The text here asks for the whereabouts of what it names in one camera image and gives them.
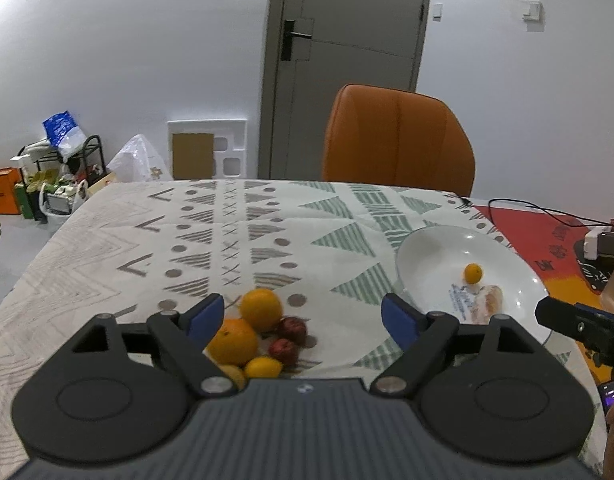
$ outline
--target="cardboard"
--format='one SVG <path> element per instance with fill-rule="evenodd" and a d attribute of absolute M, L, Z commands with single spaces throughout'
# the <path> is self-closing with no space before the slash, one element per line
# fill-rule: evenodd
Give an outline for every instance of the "cardboard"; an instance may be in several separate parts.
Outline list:
<path fill-rule="evenodd" d="M 213 177 L 213 134 L 172 134 L 174 180 Z"/>
<path fill-rule="evenodd" d="M 105 186 L 108 186 L 109 184 L 113 184 L 114 182 L 117 182 L 117 180 L 118 179 L 116 178 L 116 173 L 114 173 L 113 171 L 111 173 L 106 174 L 98 182 L 96 182 L 95 184 L 87 188 L 87 196 L 88 197 L 92 196 L 95 192 L 100 191 L 101 189 L 103 189 Z"/>

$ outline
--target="black cable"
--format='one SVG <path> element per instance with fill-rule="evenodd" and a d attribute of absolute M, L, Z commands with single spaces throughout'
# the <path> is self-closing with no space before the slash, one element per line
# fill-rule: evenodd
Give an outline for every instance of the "black cable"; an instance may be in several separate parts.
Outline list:
<path fill-rule="evenodd" d="M 586 218 L 584 216 L 574 215 L 573 213 L 568 213 L 567 211 L 561 211 L 559 209 L 552 209 L 549 207 L 540 207 L 539 205 L 536 205 L 533 202 L 527 202 L 527 200 L 516 200 L 515 198 L 492 198 L 491 200 L 487 202 L 487 211 L 489 213 L 489 221 L 494 225 L 496 225 L 496 223 L 494 222 L 494 216 L 493 216 L 493 213 L 491 212 L 491 205 L 494 202 L 514 202 L 518 204 L 528 205 L 531 208 L 543 211 L 547 215 L 551 216 L 554 220 L 560 222 L 563 225 L 566 225 L 567 227 L 601 227 L 601 226 L 611 227 L 612 226 L 612 224 L 609 222 L 602 222 L 600 220 L 594 220 L 593 218 Z M 591 224 L 570 224 L 568 222 L 565 222 L 564 220 L 561 220 L 560 218 L 553 215 L 552 213 L 558 213 L 558 214 L 562 214 L 566 216 L 571 216 L 571 218 L 576 218 L 578 220 L 583 220 L 585 222 L 592 222 L 592 223 Z"/>

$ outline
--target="phone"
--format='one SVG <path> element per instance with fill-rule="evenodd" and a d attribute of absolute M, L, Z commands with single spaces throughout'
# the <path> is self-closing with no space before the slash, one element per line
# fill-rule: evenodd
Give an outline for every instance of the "phone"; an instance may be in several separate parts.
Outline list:
<path fill-rule="evenodd" d="M 600 394 L 600 402 L 602 402 L 602 409 L 606 415 L 609 408 L 614 403 L 614 381 L 607 381 L 598 385 L 598 393 Z"/>

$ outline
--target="red mat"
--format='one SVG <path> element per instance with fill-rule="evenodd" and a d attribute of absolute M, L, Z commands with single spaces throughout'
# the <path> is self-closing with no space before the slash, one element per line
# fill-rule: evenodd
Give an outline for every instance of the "red mat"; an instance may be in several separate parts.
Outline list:
<path fill-rule="evenodd" d="M 479 206 L 489 217 L 486 206 Z M 532 211 L 492 208 L 493 220 L 516 251 L 532 266 L 549 294 L 569 303 L 600 307 L 599 282 L 594 270 L 583 272 L 582 243 L 585 227 L 567 227 L 550 216 Z M 578 223 L 564 217 L 570 224 Z M 596 383 L 614 379 L 614 369 L 594 361 L 594 353 L 579 345 Z"/>

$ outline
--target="light switch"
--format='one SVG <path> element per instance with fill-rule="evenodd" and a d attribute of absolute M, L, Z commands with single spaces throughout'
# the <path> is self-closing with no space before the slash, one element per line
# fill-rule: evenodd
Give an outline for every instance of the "light switch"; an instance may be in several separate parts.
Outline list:
<path fill-rule="evenodd" d="M 540 0 L 522 1 L 522 18 L 526 22 L 539 22 L 541 12 L 542 3 Z"/>
<path fill-rule="evenodd" d="M 431 15 L 434 20 L 439 22 L 443 17 L 443 4 L 434 4 L 431 8 Z"/>

